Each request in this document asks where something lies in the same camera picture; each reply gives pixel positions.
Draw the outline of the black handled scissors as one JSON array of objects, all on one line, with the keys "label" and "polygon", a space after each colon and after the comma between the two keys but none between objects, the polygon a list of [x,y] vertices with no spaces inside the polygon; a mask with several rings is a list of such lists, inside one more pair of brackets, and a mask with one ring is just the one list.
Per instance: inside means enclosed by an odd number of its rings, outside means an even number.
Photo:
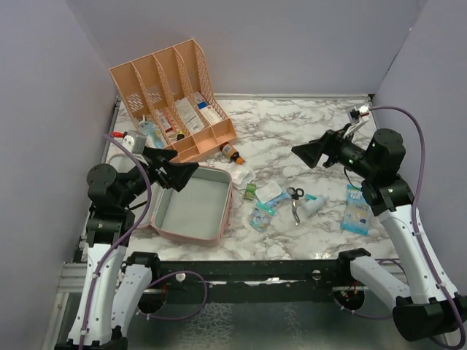
[{"label": "black handled scissors", "polygon": [[291,211],[296,226],[300,225],[300,218],[298,216],[298,201],[304,197],[304,190],[301,188],[288,187],[287,193],[291,199]]}]

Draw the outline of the white plastic bottle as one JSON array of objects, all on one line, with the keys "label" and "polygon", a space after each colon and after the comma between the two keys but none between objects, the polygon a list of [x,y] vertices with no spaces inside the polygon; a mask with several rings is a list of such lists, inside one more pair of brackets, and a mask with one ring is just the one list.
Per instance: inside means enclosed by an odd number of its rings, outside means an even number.
[{"label": "white plastic bottle", "polygon": [[326,195],[310,195],[304,196],[304,202],[301,204],[301,212],[305,217],[310,217],[316,214],[328,200]]}]

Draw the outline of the alcohol wipes bag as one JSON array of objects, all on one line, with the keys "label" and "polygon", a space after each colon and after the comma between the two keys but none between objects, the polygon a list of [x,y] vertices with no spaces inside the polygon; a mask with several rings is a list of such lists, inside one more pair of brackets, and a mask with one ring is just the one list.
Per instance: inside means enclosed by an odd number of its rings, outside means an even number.
[{"label": "alcohol wipes bag", "polygon": [[284,190],[277,182],[269,182],[266,186],[255,190],[256,198],[259,202],[272,208],[276,207],[283,200],[290,199],[287,190]]}]

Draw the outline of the pink medicine kit case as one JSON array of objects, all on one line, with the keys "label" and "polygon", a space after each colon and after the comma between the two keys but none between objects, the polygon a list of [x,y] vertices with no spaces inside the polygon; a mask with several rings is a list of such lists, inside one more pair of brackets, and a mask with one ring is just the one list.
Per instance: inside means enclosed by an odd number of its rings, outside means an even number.
[{"label": "pink medicine kit case", "polygon": [[155,182],[150,206],[138,230],[198,246],[217,246],[225,231],[232,202],[233,182],[224,170],[199,167],[181,192]]}]

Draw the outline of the brown medicine bottle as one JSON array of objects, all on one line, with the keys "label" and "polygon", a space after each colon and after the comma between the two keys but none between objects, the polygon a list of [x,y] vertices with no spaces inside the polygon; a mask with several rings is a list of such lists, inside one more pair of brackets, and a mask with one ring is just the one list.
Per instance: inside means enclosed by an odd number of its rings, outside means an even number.
[{"label": "brown medicine bottle", "polygon": [[244,158],[239,154],[239,151],[229,143],[222,144],[220,146],[220,151],[233,163],[242,165],[245,162]]}]

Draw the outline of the white gauze pack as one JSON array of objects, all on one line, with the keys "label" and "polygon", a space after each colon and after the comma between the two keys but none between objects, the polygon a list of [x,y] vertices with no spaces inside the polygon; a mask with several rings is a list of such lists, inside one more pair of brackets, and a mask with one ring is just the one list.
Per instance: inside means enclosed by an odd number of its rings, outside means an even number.
[{"label": "white gauze pack", "polygon": [[234,187],[238,190],[245,190],[247,185],[255,179],[255,174],[251,170],[240,165],[235,165],[229,173]]}]

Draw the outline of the small green box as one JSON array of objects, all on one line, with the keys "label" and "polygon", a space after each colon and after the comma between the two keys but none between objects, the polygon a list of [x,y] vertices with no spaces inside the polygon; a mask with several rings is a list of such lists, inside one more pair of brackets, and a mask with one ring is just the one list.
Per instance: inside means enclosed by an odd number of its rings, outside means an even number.
[{"label": "small green box", "polygon": [[247,184],[244,191],[244,199],[252,201],[255,198],[256,185],[253,183]]}]

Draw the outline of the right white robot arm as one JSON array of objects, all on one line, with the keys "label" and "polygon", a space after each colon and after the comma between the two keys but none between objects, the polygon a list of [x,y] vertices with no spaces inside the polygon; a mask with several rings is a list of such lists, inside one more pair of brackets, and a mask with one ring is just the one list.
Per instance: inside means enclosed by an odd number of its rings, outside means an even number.
[{"label": "right white robot arm", "polygon": [[363,178],[363,198],[393,242],[407,282],[386,271],[364,249],[339,254],[336,279],[344,285],[359,281],[368,287],[391,310],[397,330],[407,341],[462,330],[466,297],[435,257],[413,193],[398,173],[406,154],[402,136],[379,129],[367,149],[362,149],[344,129],[328,130],[319,139],[294,146],[292,152],[310,168],[327,155],[324,167],[338,163]]}]

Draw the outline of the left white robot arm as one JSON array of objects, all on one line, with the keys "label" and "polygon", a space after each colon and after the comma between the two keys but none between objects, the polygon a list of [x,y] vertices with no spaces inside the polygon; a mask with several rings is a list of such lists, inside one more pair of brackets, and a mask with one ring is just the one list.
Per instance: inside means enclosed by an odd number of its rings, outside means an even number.
[{"label": "left white robot arm", "polygon": [[123,153],[134,163],[132,169],[119,171],[101,163],[88,172],[85,281],[72,328],[56,349],[127,349],[126,333],[142,294],[161,279],[158,256],[135,253],[123,281],[118,281],[129,238],[143,220],[129,206],[141,194],[151,201],[152,184],[181,191],[199,167],[173,162],[174,150],[143,147],[138,153]]}]

